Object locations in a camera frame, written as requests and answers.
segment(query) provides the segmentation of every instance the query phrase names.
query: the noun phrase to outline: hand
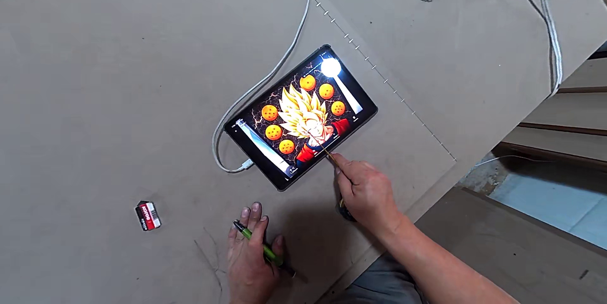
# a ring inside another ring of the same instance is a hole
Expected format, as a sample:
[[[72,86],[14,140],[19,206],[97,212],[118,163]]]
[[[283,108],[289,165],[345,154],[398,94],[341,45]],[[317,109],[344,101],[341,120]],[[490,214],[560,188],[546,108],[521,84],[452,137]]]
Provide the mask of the hand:
[[[339,153],[332,155],[339,166],[335,169],[339,191],[356,221],[382,238],[408,220],[396,207],[387,176],[368,162],[347,160]]]
[[[279,282],[279,270],[274,263],[263,259],[263,234],[268,227],[268,217],[262,217],[262,205],[253,203],[253,210],[245,207],[240,214],[240,223],[252,235],[245,238],[232,225],[228,234],[228,279],[230,281],[231,304],[264,304]],[[272,251],[282,257],[284,238],[274,239]]]

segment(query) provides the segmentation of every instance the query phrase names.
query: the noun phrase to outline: tablet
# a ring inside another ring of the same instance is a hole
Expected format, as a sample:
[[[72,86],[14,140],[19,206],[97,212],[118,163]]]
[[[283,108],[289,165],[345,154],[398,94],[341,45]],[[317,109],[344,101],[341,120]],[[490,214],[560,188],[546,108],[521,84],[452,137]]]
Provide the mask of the tablet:
[[[347,67],[324,45],[224,130],[279,191],[297,181],[377,113]]]

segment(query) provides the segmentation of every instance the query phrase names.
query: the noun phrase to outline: green pen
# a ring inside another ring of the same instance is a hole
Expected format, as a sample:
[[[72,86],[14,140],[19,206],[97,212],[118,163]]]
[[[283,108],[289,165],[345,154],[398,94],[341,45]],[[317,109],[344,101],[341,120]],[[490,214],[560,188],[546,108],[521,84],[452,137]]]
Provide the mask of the green pen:
[[[245,238],[247,239],[251,239],[251,231],[245,227],[242,223],[240,223],[240,221],[238,220],[234,220],[234,227],[236,227],[236,229],[238,229],[238,231],[240,233],[242,233],[242,235],[245,236]],[[283,269],[284,271],[286,271],[287,273],[289,273],[289,276],[291,277],[295,277],[295,270],[290,268],[289,266],[287,266],[285,264],[285,261],[282,259],[282,257],[279,257],[278,255],[276,255],[272,249],[266,245],[263,244],[263,255],[269,260],[272,261],[277,268]]]

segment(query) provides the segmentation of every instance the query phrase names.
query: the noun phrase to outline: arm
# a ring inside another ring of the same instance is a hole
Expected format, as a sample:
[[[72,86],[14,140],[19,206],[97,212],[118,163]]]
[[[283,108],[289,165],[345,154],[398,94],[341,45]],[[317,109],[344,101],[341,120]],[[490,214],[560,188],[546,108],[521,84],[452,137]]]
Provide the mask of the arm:
[[[367,162],[333,154],[337,181],[352,216],[374,234],[434,304],[518,303],[426,237],[396,207],[390,180]]]

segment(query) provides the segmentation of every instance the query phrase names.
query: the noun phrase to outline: sleeve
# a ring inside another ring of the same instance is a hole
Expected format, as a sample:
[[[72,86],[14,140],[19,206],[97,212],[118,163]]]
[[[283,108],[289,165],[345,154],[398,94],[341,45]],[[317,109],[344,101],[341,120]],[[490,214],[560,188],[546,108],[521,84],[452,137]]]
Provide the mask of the sleeve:
[[[338,121],[334,121],[331,123],[331,125],[335,127],[340,136],[346,133],[348,129],[350,129],[350,122],[348,121],[348,119],[340,119]]]
[[[305,163],[309,162],[312,158],[314,158],[314,150],[312,150],[308,144],[304,144],[304,147],[295,157],[295,161],[297,163],[297,167],[303,166]]]

